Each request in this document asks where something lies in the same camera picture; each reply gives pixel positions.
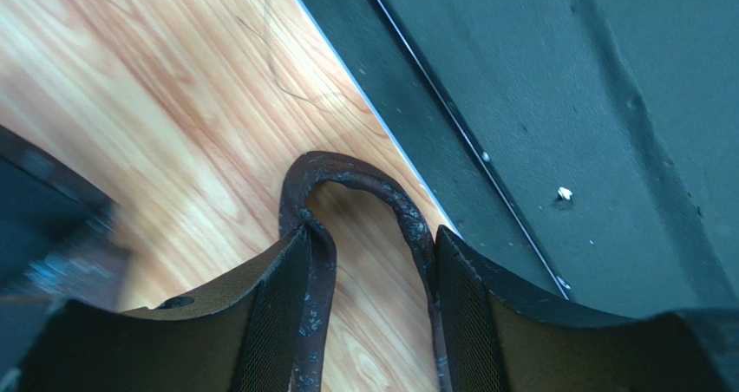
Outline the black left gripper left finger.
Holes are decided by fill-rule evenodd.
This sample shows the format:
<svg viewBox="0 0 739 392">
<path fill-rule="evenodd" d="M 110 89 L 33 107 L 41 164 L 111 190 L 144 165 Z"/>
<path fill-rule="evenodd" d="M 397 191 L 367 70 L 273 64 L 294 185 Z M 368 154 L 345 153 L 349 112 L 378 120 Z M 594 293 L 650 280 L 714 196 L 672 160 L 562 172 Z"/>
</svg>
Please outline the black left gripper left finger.
<svg viewBox="0 0 739 392">
<path fill-rule="evenodd" d="M 3 297 L 4 391 L 286 391 L 311 239 L 305 229 L 154 308 Z"/>
</svg>

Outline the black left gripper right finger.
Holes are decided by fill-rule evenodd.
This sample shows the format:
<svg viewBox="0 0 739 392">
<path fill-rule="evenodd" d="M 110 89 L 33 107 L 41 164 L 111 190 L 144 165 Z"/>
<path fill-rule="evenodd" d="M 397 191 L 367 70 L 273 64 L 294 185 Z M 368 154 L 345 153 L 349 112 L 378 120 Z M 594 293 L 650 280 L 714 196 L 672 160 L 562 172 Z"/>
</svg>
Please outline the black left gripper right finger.
<svg viewBox="0 0 739 392">
<path fill-rule="evenodd" d="M 575 304 L 437 232 L 449 391 L 735 391 L 738 312 Z"/>
</svg>

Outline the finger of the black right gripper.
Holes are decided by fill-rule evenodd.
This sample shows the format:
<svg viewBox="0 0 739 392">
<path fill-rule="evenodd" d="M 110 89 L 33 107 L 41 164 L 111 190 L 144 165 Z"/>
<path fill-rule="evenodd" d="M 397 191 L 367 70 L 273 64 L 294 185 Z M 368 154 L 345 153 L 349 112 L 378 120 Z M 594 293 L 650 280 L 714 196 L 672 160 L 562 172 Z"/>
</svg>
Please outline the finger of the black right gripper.
<svg viewBox="0 0 739 392">
<path fill-rule="evenodd" d="M 128 251 L 110 238 L 112 199 L 1 129 L 1 371 L 13 370 L 57 297 L 115 310 Z"/>
</svg>

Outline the dark floral necktie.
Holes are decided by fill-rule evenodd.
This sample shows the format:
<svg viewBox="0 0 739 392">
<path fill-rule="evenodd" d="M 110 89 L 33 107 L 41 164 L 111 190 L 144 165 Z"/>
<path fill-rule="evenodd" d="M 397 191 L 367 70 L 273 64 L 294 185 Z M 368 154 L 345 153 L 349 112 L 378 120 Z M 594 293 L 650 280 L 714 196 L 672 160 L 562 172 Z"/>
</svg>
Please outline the dark floral necktie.
<svg viewBox="0 0 739 392">
<path fill-rule="evenodd" d="M 426 291 L 438 389 L 452 390 L 438 293 L 438 262 L 427 220 L 404 188 L 384 171 L 364 160 L 325 151 L 307 152 L 291 164 L 283 180 L 278 208 L 279 234 L 284 236 L 303 228 L 312 243 L 291 390 L 322 388 L 325 345 L 337 281 L 337 248 L 330 232 L 307 206 L 307 199 L 324 182 L 371 193 L 392 209 Z"/>
</svg>

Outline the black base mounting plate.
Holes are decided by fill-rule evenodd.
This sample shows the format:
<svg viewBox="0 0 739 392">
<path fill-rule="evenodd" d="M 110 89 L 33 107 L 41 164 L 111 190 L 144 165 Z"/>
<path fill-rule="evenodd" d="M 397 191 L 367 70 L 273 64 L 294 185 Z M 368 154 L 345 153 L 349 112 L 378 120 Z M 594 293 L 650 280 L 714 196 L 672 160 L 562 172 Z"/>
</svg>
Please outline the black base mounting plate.
<svg viewBox="0 0 739 392">
<path fill-rule="evenodd" d="M 462 237 L 628 317 L 738 305 L 738 0 L 299 0 Z"/>
</svg>

